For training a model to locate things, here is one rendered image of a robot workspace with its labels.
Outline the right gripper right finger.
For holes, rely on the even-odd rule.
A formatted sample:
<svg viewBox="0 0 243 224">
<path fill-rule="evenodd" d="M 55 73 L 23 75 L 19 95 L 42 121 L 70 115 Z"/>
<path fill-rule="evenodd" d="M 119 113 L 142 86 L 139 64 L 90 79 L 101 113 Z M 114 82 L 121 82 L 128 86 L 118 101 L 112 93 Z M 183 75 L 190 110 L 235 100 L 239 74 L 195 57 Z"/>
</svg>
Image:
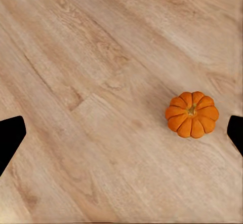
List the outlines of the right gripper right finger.
<svg viewBox="0 0 243 224">
<path fill-rule="evenodd" d="M 228 127 L 227 134 L 238 148 L 243 156 L 243 118 L 238 116 L 231 116 Z"/>
</svg>

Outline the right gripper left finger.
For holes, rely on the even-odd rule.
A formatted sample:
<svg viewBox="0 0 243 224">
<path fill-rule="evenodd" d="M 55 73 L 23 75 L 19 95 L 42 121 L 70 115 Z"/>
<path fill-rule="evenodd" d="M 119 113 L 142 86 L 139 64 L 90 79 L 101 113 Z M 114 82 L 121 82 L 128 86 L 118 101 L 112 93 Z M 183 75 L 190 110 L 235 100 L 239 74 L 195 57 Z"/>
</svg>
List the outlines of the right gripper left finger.
<svg viewBox="0 0 243 224">
<path fill-rule="evenodd" d="M 21 115 L 0 121 L 0 176 L 25 136 L 26 127 Z"/>
</svg>

